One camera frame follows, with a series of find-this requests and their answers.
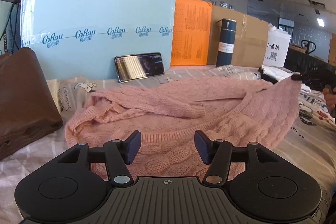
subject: orange envelope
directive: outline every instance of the orange envelope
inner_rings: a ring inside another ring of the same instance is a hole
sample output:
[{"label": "orange envelope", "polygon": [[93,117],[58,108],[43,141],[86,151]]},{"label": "orange envelope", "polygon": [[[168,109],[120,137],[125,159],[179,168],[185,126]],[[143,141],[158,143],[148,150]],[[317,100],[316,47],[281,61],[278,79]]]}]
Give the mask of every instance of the orange envelope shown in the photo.
[{"label": "orange envelope", "polygon": [[175,0],[171,66],[207,64],[211,10],[203,0]]}]

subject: pink sweater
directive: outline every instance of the pink sweater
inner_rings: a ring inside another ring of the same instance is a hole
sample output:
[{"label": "pink sweater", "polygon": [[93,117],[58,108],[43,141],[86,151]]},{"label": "pink sweater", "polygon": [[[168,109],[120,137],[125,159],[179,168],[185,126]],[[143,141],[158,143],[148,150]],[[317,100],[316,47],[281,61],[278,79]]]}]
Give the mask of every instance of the pink sweater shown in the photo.
[{"label": "pink sweater", "polygon": [[[234,146],[259,142],[274,148],[298,116],[301,82],[290,78],[272,85],[264,80],[191,78],[146,89],[125,85],[91,95],[66,125],[69,146],[102,146],[126,139],[134,130],[142,146],[128,166],[132,176],[199,176],[208,169],[194,146],[197,129],[212,140]],[[106,179],[104,164],[92,170]],[[232,164],[230,178],[243,171]]]}]

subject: brown leather bag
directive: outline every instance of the brown leather bag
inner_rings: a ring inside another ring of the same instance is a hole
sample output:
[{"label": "brown leather bag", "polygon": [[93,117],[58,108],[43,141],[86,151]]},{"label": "brown leather bag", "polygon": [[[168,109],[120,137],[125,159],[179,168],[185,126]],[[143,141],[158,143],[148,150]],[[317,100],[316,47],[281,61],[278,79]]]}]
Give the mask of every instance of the brown leather bag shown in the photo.
[{"label": "brown leather bag", "polygon": [[62,126],[34,51],[0,55],[0,160]]}]

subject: smartphone screen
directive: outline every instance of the smartphone screen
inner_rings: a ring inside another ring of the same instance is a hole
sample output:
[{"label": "smartphone screen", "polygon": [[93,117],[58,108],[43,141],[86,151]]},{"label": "smartphone screen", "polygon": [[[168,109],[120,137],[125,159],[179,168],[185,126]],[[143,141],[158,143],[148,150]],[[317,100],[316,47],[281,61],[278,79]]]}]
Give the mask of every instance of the smartphone screen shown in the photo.
[{"label": "smartphone screen", "polygon": [[159,52],[117,56],[115,58],[119,82],[163,75],[163,63]]}]

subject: thermos bottle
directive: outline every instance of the thermos bottle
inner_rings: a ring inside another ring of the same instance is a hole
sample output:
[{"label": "thermos bottle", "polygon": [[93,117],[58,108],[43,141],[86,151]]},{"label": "thermos bottle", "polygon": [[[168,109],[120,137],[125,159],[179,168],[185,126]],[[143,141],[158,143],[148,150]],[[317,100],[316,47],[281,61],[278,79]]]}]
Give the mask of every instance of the thermos bottle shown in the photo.
[{"label": "thermos bottle", "polygon": [[230,65],[235,44],[237,22],[233,19],[222,20],[216,67]]}]

